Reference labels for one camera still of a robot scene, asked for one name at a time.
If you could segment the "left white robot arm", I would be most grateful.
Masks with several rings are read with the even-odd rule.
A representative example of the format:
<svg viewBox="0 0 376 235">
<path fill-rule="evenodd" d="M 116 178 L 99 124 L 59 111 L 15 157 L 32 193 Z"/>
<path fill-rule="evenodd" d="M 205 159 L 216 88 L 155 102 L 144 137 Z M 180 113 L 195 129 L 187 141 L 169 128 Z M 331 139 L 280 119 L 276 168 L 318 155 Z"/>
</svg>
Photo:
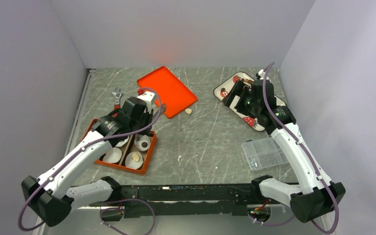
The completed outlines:
<svg viewBox="0 0 376 235">
<path fill-rule="evenodd" d="M 75 180 L 103 154 L 113 149 L 130 135 L 148 134 L 154 123 L 166 110 L 155 93 L 145 92 L 130 97 L 120 108 L 101 117 L 67 156 L 39 177 L 26 177 L 21 187 L 25 198 L 18 216 L 18 227 L 32 231 L 40 224 L 27 228 L 23 215 L 30 207 L 42 224 L 50 227 L 61 223 L 79 207 L 96 202 L 116 205 L 122 195 L 121 185 L 110 176 L 82 186 L 73 186 Z"/>
</svg>

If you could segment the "orange chocolate box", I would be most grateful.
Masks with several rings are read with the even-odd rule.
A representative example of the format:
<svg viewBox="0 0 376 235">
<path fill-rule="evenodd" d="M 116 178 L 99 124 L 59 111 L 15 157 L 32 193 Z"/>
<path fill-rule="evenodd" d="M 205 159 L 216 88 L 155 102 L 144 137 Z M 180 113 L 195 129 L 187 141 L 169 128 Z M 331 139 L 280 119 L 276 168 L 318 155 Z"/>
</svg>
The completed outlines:
<svg viewBox="0 0 376 235">
<path fill-rule="evenodd" d="M 148 169 L 157 135 L 151 131 L 148 135 L 130 135 L 120 141 L 113 149 L 102 154 L 94 163 L 109 168 L 144 175 Z"/>
</svg>

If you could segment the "cream white chocolate piece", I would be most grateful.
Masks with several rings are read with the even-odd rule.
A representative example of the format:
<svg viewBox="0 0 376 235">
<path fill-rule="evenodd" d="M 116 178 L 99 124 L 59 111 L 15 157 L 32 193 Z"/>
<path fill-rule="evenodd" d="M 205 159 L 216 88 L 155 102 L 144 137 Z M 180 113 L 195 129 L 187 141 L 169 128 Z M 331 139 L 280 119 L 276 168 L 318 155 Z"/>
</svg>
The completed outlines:
<svg viewBox="0 0 376 235">
<path fill-rule="evenodd" d="M 191 114 L 192 114 L 192 109 L 187 108 L 187 109 L 185 109 L 185 112 L 186 112 L 188 115 L 191 115 Z"/>
</svg>

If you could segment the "oval white chocolate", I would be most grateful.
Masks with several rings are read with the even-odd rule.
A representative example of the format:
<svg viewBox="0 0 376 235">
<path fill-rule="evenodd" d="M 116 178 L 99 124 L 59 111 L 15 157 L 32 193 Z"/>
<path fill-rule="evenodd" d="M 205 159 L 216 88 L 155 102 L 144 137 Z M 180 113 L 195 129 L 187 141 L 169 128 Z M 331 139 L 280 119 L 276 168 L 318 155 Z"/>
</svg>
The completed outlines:
<svg viewBox="0 0 376 235">
<path fill-rule="evenodd" d="M 140 161 L 140 156 L 138 155 L 138 153 L 133 153 L 132 154 L 132 160 L 135 161 L 135 162 L 139 162 Z"/>
</svg>

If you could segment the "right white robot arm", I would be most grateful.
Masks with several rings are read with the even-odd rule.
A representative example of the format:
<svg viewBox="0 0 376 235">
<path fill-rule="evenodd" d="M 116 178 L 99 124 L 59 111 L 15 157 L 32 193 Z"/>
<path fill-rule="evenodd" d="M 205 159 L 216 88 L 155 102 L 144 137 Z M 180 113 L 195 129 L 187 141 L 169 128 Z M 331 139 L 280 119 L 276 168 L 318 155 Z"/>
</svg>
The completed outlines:
<svg viewBox="0 0 376 235">
<path fill-rule="evenodd" d="M 252 84 L 238 80 L 222 99 L 226 107 L 257 121 L 265 129 L 285 155 L 299 183 L 292 186 L 269 175 L 258 177 L 251 182 L 251 199 L 256 203 L 274 199 L 289 206 L 294 216 L 306 223 L 336 210 L 346 190 L 320 167 L 290 109 L 277 101 L 273 84 L 263 80 Z"/>
</svg>

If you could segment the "white strawberry tray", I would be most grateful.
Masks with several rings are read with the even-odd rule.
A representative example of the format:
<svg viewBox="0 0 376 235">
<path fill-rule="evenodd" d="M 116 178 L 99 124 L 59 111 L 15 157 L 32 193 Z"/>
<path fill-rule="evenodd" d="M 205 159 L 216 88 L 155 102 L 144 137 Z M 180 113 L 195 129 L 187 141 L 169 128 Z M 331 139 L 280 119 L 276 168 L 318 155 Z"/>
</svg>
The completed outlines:
<svg viewBox="0 0 376 235">
<path fill-rule="evenodd" d="M 251 76 L 244 72 L 237 72 L 232 77 L 221 83 L 217 86 L 214 90 L 214 96 L 220 100 L 223 104 L 223 98 L 230 92 L 232 87 L 234 86 L 235 82 L 242 81 L 246 85 L 250 86 L 254 81 L 257 79 L 253 79 Z M 259 125 L 257 119 L 245 116 L 236 110 L 236 105 L 239 101 L 239 96 L 236 96 L 231 103 L 230 107 L 227 107 L 231 112 L 233 112 L 238 118 L 240 118 L 244 123 L 246 123 L 250 128 L 254 129 L 257 132 L 264 132 L 271 133 L 274 129 L 278 128 L 281 129 L 280 124 L 276 121 L 277 119 L 281 121 L 284 125 L 289 123 L 296 123 L 296 119 L 294 118 L 293 114 L 291 113 L 290 109 L 287 107 L 286 103 L 279 98 L 277 95 L 274 94 L 276 98 L 277 106 L 276 108 L 270 108 L 269 104 L 266 99 L 266 91 L 263 92 L 264 95 L 264 102 L 266 107 L 268 108 L 268 112 L 270 114 L 270 118 L 272 120 L 271 125 Z"/>
</svg>

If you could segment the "orange box lid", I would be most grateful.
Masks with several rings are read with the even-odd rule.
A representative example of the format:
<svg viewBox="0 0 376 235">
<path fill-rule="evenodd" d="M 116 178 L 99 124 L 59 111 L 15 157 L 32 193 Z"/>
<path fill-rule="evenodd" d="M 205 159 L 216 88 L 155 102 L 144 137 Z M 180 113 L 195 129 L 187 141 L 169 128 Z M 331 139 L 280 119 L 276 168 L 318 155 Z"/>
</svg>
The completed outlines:
<svg viewBox="0 0 376 235">
<path fill-rule="evenodd" d="M 162 66 L 137 80 L 140 88 L 151 88 L 166 104 L 164 115 L 171 119 L 194 104 L 198 98 L 168 68 Z"/>
</svg>

